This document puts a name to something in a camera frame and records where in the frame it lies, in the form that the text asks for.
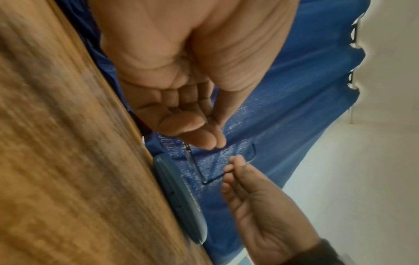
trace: wooden table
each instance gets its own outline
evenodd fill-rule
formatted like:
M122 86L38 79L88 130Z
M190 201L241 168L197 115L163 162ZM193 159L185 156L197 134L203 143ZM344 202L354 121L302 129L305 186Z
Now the wooden table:
M210 265L53 0L0 0L0 265Z

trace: skin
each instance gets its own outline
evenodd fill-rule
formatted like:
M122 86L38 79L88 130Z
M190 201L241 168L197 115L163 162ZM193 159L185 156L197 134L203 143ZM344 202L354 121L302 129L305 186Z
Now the skin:
M321 241L304 213L242 156L230 157L221 192L256 265L279 265Z
M156 132L213 149L225 146L222 126L282 48L299 0L89 3L137 116Z

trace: wooden surface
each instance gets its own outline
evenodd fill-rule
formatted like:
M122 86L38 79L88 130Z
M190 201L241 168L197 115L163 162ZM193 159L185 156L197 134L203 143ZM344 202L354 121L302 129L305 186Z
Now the wooden surface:
M209 265L51 0L0 0L0 265Z

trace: black sleeve cuff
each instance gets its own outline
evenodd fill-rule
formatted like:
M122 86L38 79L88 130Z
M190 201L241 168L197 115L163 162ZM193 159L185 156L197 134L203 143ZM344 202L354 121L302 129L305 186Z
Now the black sleeve cuff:
M327 240L293 257L282 265L344 265Z

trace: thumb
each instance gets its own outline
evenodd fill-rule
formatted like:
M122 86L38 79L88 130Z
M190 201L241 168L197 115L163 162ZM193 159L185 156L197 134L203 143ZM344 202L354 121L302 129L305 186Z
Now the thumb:
M250 165L245 164L236 172L236 180L249 194L264 188L265 179L259 178L253 170L251 170Z

